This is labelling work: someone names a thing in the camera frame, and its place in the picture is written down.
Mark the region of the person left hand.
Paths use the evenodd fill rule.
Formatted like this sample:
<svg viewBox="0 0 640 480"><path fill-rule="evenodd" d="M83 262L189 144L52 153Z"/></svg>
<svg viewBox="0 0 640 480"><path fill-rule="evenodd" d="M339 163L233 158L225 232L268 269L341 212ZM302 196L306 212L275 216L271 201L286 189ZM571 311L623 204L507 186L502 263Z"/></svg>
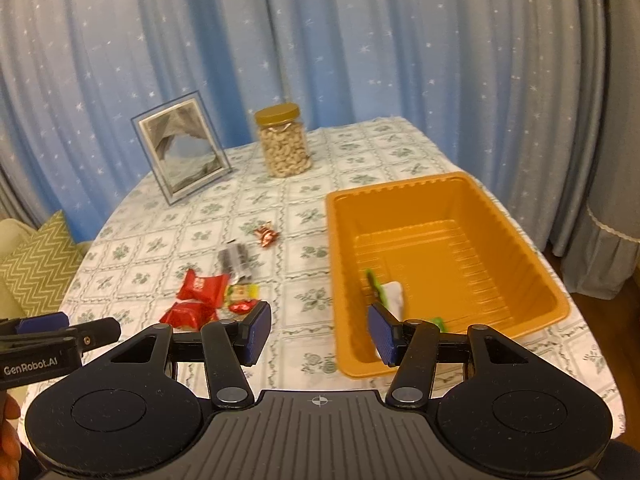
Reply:
<svg viewBox="0 0 640 480"><path fill-rule="evenodd" d="M2 480L17 480L20 472L22 448L17 431L12 425L21 417L21 409L13 396L2 391L0 402L1 450L0 474Z"/></svg>

